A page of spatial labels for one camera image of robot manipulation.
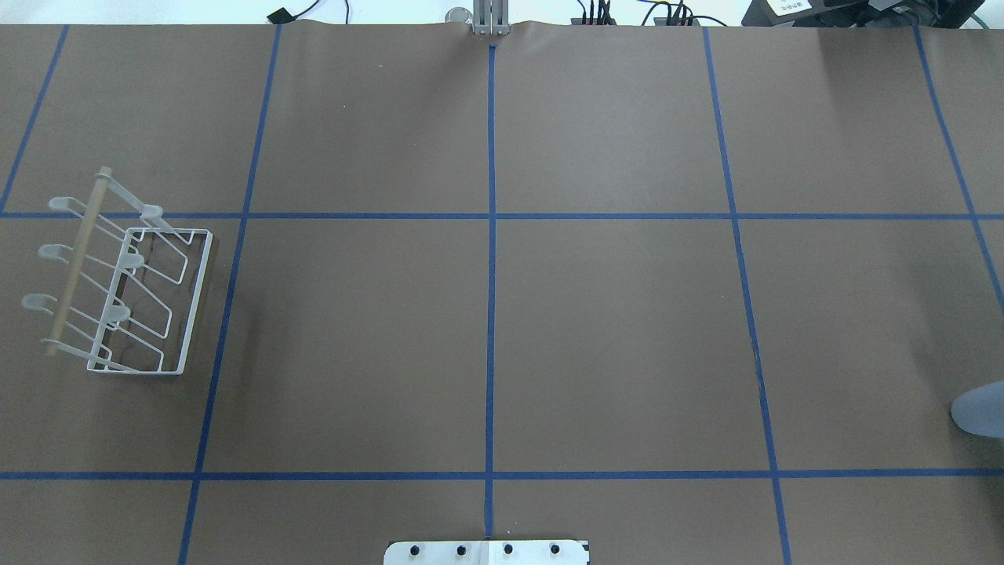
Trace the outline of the light blue plastic cup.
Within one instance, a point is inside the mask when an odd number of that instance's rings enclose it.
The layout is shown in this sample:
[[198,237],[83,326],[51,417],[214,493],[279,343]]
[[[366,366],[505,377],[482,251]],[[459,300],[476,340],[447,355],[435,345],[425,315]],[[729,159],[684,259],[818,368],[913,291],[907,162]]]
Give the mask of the light blue plastic cup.
[[961,430],[986,439],[1003,439],[1003,381],[969,390],[951,402],[951,420]]

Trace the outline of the black orange usb hub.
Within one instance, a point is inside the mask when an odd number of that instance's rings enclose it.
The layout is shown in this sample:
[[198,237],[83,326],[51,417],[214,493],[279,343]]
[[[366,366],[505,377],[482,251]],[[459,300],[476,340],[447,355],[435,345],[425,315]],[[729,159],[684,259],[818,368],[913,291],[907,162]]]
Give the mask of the black orange usb hub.
[[577,1],[580,15],[570,19],[573,26],[613,26],[612,1]]

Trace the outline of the small black box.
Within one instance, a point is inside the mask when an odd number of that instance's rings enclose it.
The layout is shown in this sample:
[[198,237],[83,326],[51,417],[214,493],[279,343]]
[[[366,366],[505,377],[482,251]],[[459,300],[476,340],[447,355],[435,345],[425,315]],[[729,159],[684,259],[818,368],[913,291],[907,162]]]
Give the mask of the small black box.
[[283,25],[296,20],[296,17],[286,8],[279,8],[267,15],[267,20],[274,25]]

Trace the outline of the black laptop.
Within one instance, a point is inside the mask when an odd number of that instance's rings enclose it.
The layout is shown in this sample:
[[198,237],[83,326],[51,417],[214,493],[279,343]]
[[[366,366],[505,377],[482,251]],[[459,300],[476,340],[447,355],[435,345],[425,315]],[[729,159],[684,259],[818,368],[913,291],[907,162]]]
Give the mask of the black laptop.
[[743,27],[976,29],[991,26],[977,11],[983,1],[750,1]]

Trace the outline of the aluminium frame post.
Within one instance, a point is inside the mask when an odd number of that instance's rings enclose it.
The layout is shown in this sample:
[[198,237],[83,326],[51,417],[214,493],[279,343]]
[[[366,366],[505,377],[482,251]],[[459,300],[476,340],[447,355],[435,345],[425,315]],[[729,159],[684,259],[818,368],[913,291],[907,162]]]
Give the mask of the aluminium frame post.
[[474,0],[471,27],[473,35],[505,36],[511,32],[508,0]]

